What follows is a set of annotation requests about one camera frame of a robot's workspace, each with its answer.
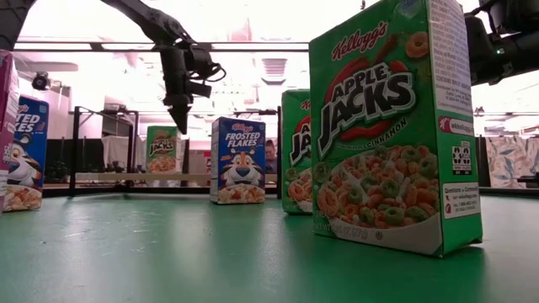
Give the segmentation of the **black metal shelf frame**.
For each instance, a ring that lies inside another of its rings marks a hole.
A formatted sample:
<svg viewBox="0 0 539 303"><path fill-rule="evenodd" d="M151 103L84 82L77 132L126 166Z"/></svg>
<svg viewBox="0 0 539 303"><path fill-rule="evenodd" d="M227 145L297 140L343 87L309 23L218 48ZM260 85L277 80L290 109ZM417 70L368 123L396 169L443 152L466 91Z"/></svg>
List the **black metal shelf frame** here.
<svg viewBox="0 0 539 303"><path fill-rule="evenodd" d="M109 188L97 187L97 188L84 188L78 187L77 181L71 180L71 177L74 177L77 173L76 168L76 158L77 155L77 140L85 139L79 137L79 129L81 125L84 124L84 121L81 119L82 115L87 115L91 117L93 115L99 115L106 119L115 121L118 124L126 125L128 128L128 138L129 138L129 147L128 147L128 157L127 157L127 168L123 168L121 172L117 168L114 168L112 173L148 173L146 171L141 171L138 169L138 166L135 170L131 169L131 165L134 161L131 159L132 148L134 147L134 139L138 137L139 124L140 124L140 111L135 110L101 110L94 111L83 106L77 106L71 112L73 116L73 127L72 127L72 170L69 178L69 186L67 189L67 195L70 197L75 197L77 195L83 194L112 194L112 193L142 193L142 194L155 194L157 189L155 188L141 188L135 186L135 181L130 180L116 180L113 181L114 184ZM182 174L191 174L189 172L189 147L190 143L185 143L184 148L184 164L180 173ZM182 186L179 188L168 188L164 192L167 194L206 194L209 192L208 188L195 188L188 185L189 181L180 181Z"/></svg>

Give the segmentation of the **floral patterned partition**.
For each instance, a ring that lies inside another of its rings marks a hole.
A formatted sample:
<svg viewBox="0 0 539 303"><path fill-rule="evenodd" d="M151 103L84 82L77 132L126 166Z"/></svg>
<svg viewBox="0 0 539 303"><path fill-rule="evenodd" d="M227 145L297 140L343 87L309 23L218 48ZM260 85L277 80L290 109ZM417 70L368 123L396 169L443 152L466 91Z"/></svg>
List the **floral patterned partition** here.
<svg viewBox="0 0 539 303"><path fill-rule="evenodd" d="M539 138L486 137L492 188L524 188L520 177L539 173Z"/></svg>

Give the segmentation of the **green table mat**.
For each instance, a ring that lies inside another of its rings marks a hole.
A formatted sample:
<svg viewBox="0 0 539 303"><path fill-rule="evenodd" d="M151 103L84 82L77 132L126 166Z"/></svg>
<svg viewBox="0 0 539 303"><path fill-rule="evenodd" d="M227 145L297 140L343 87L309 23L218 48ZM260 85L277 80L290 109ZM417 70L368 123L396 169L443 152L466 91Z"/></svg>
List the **green table mat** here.
<svg viewBox="0 0 539 303"><path fill-rule="evenodd" d="M444 258L320 237L280 203L46 199L0 215L0 303L539 303L539 201L485 197Z"/></svg>

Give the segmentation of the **black partition panel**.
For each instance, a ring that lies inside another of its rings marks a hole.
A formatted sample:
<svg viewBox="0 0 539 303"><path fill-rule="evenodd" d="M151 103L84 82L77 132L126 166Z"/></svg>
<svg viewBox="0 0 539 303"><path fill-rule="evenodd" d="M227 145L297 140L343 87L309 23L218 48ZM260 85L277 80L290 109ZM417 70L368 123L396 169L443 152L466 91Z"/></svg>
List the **black partition panel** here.
<svg viewBox="0 0 539 303"><path fill-rule="evenodd" d="M49 139L45 154L45 183L68 183L72 170L72 139ZM104 148L100 139L77 140L78 173L102 173Z"/></svg>

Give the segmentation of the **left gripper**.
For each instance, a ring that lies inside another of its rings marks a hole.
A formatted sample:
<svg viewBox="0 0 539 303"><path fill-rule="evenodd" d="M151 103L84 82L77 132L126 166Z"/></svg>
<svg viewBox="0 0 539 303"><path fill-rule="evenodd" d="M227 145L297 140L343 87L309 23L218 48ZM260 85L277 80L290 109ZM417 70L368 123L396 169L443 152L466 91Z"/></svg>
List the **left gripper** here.
<svg viewBox="0 0 539 303"><path fill-rule="evenodd" d="M168 112L182 134L188 133L188 105L193 102L193 96L211 96L211 86L199 83L206 79L196 80L190 76L186 66L188 47L164 46L159 51L166 91L163 103L170 106Z"/></svg>

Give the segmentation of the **wooden shelf board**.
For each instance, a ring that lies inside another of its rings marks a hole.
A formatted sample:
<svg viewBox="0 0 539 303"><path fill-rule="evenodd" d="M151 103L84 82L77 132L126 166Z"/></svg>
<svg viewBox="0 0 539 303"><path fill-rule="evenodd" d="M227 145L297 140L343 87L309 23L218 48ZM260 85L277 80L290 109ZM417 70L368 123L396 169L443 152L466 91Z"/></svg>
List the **wooden shelf board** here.
<svg viewBox="0 0 539 303"><path fill-rule="evenodd" d="M116 180L177 180L206 183L210 176L206 174L182 173L76 173L71 180L75 181L116 181Z"/></svg>

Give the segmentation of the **Frosted Flakes cereal box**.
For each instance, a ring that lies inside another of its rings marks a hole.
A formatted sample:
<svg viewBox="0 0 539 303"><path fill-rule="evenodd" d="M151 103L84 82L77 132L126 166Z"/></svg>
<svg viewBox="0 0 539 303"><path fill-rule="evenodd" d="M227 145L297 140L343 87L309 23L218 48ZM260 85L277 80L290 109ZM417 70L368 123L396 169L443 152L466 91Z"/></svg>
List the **Frosted Flakes cereal box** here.
<svg viewBox="0 0 539 303"><path fill-rule="evenodd" d="M265 202L265 123L220 117L211 125L210 201Z"/></svg>
<svg viewBox="0 0 539 303"><path fill-rule="evenodd" d="M3 211L41 207L45 175L49 104L19 97Z"/></svg>

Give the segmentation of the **Raisin Bran cereal box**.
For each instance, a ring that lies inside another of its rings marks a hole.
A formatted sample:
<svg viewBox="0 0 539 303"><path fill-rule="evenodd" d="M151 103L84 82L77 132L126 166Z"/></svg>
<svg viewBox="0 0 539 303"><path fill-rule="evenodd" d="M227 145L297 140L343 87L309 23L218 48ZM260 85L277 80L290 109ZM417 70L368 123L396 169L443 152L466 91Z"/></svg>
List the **Raisin Bran cereal box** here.
<svg viewBox="0 0 539 303"><path fill-rule="evenodd" d="M8 170L19 107L19 75L14 56L0 50L0 215L8 186Z"/></svg>

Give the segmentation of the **Apple Jacks cereal box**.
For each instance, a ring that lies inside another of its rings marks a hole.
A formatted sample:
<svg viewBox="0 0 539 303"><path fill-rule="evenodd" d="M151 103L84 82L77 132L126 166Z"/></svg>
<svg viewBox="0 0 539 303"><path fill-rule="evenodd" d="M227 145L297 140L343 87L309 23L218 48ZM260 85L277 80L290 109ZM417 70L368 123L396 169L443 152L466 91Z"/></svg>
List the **Apple Jacks cereal box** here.
<svg viewBox="0 0 539 303"><path fill-rule="evenodd" d="M483 240L458 0L378 0L311 40L313 230L443 257Z"/></svg>
<svg viewBox="0 0 539 303"><path fill-rule="evenodd" d="M312 213L310 90L284 91L281 98L282 208L288 214Z"/></svg>
<svg viewBox="0 0 539 303"><path fill-rule="evenodd" d="M149 173L179 173L181 135L176 126L147 127L146 169Z"/></svg>

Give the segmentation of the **person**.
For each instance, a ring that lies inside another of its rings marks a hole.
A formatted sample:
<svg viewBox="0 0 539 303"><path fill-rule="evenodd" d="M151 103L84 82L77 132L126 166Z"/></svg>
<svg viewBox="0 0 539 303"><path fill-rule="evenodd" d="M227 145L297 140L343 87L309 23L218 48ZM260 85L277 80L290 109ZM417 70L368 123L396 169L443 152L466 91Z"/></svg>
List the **person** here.
<svg viewBox="0 0 539 303"><path fill-rule="evenodd" d="M268 139L265 142L265 159L266 159L266 172L268 174L277 174L278 172L278 166L277 166L277 151L275 147L275 143Z"/></svg>

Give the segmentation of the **white cloth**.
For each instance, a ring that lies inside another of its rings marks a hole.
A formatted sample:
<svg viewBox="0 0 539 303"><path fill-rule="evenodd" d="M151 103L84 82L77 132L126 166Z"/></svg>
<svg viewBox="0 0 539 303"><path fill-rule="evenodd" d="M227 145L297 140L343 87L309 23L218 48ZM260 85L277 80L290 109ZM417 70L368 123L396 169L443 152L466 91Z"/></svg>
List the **white cloth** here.
<svg viewBox="0 0 539 303"><path fill-rule="evenodd" d="M101 139L103 144L104 164L118 162L120 167L127 168L129 138L127 136L106 136ZM134 139L131 159L134 163L131 169L135 170L138 165L145 165L146 142L137 137Z"/></svg>

